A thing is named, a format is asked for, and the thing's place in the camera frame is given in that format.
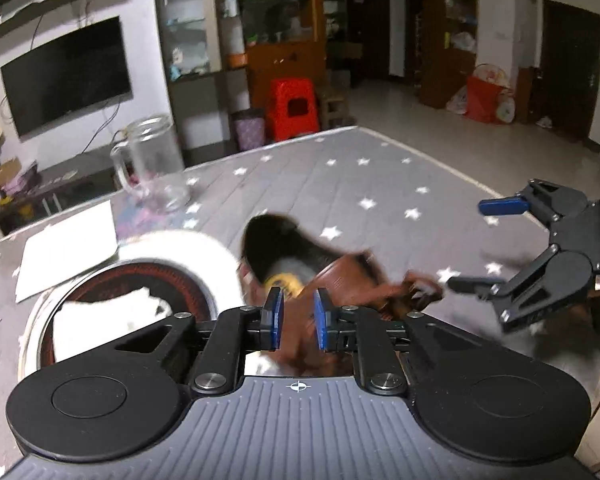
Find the brown leather shoe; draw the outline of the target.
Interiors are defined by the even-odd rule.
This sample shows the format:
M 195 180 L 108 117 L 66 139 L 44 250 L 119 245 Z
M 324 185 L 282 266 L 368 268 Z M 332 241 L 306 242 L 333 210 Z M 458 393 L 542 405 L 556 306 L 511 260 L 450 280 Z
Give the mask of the brown leather shoe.
M 402 282 L 390 282 L 368 250 L 340 252 L 309 237 L 294 219 L 281 214 L 249 220 L 242 233 L 238 278 L 245 303 L 252 306 L 264 304 L 271 288 L 282 290 L 282 342 L 279 349 L 260 354 L 256 370 L 288 377 L 352 373 L 349 356 L 317 347 L 313 305 L 317 289 L 326 289 L 336 307 L 374 309 L 373 289 Z

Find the round induction hob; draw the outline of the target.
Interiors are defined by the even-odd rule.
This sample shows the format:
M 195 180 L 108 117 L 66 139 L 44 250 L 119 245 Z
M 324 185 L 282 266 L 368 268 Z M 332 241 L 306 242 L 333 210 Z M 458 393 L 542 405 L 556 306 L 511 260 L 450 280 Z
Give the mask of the round induction hob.
M 20 339 L 17 379 L 55 362 L 53 317 L 67 301 L 99 302 L 147 288 L 171 309 L 210 320 L 244 304 L 238 260 L 215 238 L 165 230 L 124 240 L 104 266 L 38 297 Z

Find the grey star tablecloth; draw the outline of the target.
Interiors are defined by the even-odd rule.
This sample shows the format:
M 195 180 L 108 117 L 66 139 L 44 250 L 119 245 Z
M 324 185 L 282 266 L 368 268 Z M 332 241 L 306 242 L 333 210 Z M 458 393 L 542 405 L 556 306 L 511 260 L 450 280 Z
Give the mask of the grey star tablecloth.
M 188 170 L 190 206 L 154 216 L 123 192 L 110 196 L 120 255 L 171 259 L 207 284 L 215 311 L 239 306 L 236 274 L 247 222 L 277 212 L 344 252 L 369 250 L 391 281 L 408 270 L 509 278 L 547 245 L 527 216 L 487 219 L 490 188 L 365 128 L 277 144 Z M 38 364 L 38 342 L 61 289 L 17 301 L 28 239 L 44 219 L 0 240 L 0 477 L 19 460 L 5 419 L 10 390 Z

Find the grey folded towel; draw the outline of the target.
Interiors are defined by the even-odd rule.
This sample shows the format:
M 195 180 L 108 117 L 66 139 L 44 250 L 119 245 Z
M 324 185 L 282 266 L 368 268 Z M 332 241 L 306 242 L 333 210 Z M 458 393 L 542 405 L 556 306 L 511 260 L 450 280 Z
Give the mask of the grey folded towel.
M 148 288 L 104 301 L 67 301 L 53 317 L 55 361 L 63 361 L 168 318 L 166 300 Z

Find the white paper sheet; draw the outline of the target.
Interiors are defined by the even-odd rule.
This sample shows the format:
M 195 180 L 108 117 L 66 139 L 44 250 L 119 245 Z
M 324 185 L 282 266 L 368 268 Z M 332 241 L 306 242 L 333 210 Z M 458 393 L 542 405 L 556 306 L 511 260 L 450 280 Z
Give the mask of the white paper sheet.
M 110 200 L 45 228 L 24 246 L 16 303 L 99 266 L 117 250 Z

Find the clear glass mug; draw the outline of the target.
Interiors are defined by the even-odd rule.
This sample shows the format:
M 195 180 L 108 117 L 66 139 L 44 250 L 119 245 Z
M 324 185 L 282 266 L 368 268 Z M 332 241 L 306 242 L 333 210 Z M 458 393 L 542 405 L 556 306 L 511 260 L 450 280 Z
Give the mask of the clear glass mug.
M 159 214 L 184 208 L 190 193 L 171 117 L 157 114 L 139 119 L 124 132 L 110 157 L 125 192 Z

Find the purple waste bin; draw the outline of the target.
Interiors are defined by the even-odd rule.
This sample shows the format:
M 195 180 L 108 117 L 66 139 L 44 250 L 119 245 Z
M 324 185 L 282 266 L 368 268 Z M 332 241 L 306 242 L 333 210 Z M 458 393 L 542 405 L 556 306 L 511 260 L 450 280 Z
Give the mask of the purple waste bin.
M 232 114 L 237 143 L 241 151 L 262 148 L 265 144 L 265 118 L 260 108 L 238 110 Z

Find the small wooden stool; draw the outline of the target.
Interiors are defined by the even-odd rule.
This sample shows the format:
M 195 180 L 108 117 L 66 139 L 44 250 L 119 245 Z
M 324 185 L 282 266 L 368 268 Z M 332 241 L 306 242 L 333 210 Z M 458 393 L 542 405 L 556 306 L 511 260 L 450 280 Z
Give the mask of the small wooden stool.
M 349 122 L 349 103 L 347 92 L 341 89 L 324 87 L 318 92 L 321 107 L 321 125 L 323 130 L 346 126 Z

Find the red plastic stool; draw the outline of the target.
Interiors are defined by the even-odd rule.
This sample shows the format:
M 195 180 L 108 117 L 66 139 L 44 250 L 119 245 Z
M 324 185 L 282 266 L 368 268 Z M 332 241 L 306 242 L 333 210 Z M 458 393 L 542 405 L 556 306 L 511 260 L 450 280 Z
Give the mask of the red plastic stool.
M 271 81 L 266 126 L 273 142 L 320 130 L 314 84 L 310 78 L 286 77 Z

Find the low black tv bench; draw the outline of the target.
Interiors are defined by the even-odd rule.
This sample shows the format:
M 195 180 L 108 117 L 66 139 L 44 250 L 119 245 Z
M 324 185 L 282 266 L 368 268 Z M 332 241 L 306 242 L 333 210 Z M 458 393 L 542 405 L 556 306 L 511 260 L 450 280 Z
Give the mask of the low black tv bench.
M 40 171 L 35 186 L 0 206 L 0 230 L 6 235 L 117 191 L 111 146 L 79 154 L 58 165 Z

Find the cardboard box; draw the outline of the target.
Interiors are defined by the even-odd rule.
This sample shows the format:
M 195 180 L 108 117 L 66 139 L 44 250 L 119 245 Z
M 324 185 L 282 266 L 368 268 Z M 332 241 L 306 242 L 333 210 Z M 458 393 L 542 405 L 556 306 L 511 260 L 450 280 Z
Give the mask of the cardboard box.
M 9 159 L 4 164 L 0 165 L 0 188 L 9 185 L 12 180 L 17 179 L 20 175 L 22 165 L 20 160 L 15 157 Z

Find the wooden display cabinet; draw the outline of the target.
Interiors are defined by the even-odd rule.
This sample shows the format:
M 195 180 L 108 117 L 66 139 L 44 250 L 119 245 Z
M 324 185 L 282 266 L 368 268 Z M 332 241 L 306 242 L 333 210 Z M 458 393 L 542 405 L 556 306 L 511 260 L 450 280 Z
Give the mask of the wooden display cabinet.
M 317 90 L 346 72 L 351 84 L 399 79 L 414 84 L 424 58 L 442 60 L 442 0 L 218 0 L 227 91 L 238 110 L 268 110 L 285 78 Z

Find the black wall television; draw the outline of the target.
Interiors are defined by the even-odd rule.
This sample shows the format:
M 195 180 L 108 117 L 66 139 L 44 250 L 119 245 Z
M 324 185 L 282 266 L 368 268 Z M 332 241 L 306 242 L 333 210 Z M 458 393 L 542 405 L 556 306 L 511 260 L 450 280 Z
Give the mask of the black wall television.
M 18 136 L 132 93 L 118 18 L 41 44 L 1 67 Z

